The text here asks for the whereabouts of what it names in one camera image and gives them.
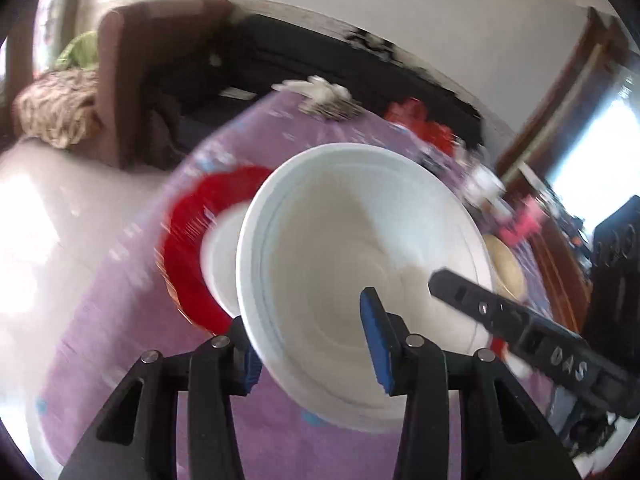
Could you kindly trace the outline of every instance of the tiled floor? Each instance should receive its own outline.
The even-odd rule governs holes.
[[[111,244],[165,176],[114,170],[37,140],[0,156],[0,418],[46,480],[60,467],[35,399],[55,345]]]

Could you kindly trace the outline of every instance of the red plate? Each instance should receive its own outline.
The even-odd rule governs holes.
[[[169,213],[158,267],[183,316],[213,334],[225,333],[231,318],[213,299],[200,272],[202,237],[217,215],[251,200],[270,174],[267,168],[245,166],[231,173],[207,175]]]

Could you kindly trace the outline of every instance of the white wall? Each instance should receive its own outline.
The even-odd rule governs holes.
[[[80,12],[117,0],[81,0]],[[518,131],[574,47],[571,0],[273,0],[365,28],[424,59]]]

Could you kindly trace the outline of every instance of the metal screw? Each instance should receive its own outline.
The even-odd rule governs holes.
[[[495,361],[495,354],[493,351],[489,350],[488,348],[481,348],[478,350],[478,358],[483,363],[491,363]]]
[[[147,350],[145,352],[142,352],[142,355],[140,356],[140,360],[145,365],[148,365],[158,361],[159,357],[160,357],[160,352],[158,350]]]
[[[217,335],[211,340],[211,346],[213,346],[213,348],[224,348],[229,343],[231,343],[231,339],[226,335]]]
[[[420,334],[409,334],[404,342],[410,348],[420,348],[424,345],[424,338]]]

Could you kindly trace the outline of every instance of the beige bowl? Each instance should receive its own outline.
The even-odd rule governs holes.
[[[492,235],[484,235],[484,244],[494,268],[496,294],[521,302],[527,295],[527,281],[518,260],[505,244]]]

